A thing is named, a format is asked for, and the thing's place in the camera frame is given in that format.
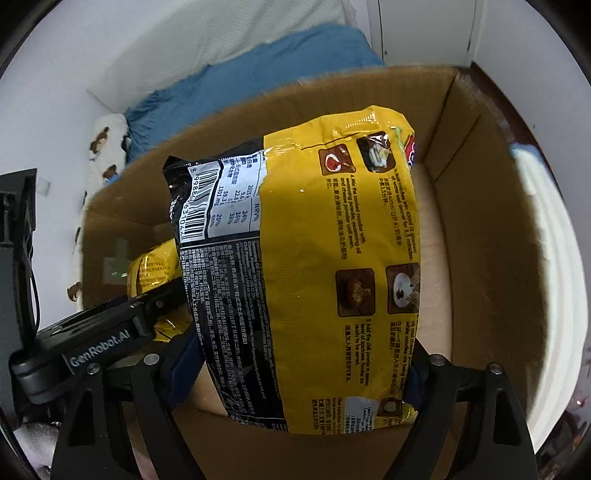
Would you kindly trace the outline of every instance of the yellow package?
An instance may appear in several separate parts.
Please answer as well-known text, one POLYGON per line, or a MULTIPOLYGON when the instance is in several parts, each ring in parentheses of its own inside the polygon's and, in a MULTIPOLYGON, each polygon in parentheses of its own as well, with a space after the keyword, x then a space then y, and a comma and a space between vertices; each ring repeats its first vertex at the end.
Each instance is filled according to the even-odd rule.
MULTIPOLYGON (((171 239, 131 263, 127 276, 127 293, 130 297, 136 297, 180 276, 177 247, 174 239, 171 239)), ((175 335, 183 333, 192 321, 185 307, 168 312, 156 322, 154 340, 169 342, 175 335)))
POLYGON ((301 434, 409 420, 414 132, 377 106, 164 174, 191 312, 228 417, 301 434))

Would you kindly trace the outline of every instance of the white label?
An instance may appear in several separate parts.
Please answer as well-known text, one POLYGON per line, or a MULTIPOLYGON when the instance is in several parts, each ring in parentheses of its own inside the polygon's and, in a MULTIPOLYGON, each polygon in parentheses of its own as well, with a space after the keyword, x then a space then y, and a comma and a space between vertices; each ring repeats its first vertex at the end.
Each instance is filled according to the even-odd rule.
POLYGON ((214 238, 260 230, 259 189, 267 174, 262 151, 188 168, 193 182, 178 222, 182 244, 204 240, 206 233, 214 238))
POLYGON ((378 407, 378 401, 372 398, 347 397, 345 399, 345 433, 373 430, 378 407))

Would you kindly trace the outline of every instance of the blue blanket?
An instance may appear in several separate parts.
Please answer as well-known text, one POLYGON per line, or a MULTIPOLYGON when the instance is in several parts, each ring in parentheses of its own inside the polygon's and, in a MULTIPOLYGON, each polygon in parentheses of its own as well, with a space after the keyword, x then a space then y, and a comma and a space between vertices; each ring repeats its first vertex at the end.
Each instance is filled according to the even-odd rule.
POLYGON ((128 163, 188 125, 298 79, 383 66, 360 30, 324 24, 288 35, 156 90, 125 112, 128 163))

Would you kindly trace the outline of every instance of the yellow snack bag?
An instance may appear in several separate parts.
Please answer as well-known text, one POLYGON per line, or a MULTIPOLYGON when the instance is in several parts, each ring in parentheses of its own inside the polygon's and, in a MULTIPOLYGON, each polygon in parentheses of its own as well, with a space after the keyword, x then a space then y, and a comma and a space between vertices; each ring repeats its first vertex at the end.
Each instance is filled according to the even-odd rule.
MULTIPOLYGON (((180 276, 177 247, 174 239, 171 239, 131 263, 127 276, 127 293, 130 297, 136 297, 180 276)), ((185 307, 173 310, 156 322, 154 340, 169 342, 175 335, 183 333, 192 321, 185 307)))
POLYGON ((189 304, 230 418, 322 435, 412 417, 413 159, 413 129, 377 106, 168 159, 189 304))

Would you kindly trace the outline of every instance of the cardboard box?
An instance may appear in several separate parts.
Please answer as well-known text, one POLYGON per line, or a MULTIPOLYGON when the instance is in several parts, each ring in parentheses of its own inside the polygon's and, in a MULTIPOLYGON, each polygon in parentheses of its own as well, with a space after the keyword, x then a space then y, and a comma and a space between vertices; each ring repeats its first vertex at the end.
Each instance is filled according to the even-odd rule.
MULTIPOLYGON (((454 69, 365 70, 289 86, 212 116, 150 151, 89 205, 85 307, 125 293, 125 286, 107 275, 106 264, 114 258, 118 263, 121 256, 132 260, 172 237, 170 195, 161 172, 169 155, 199 159, 320 115, 369 105, 403 113, 415 129, 419 339, 429 352, 443 353, 458 365, 483 368, 499 362, 526 406, 536 392, 544 354, 540 250, 509 153, 511 139, 501 126, 506 122, 454 69)), ((197 391, 195 404, 219 413, 205 397, 215 400, 197 391)), ((177 415, 210 479, 382 478, 408 433, 408 427, 396 427, 311 439, 241 426, 194 405, 177 415), (338 460, 343 454, 346 462, 338 460)))

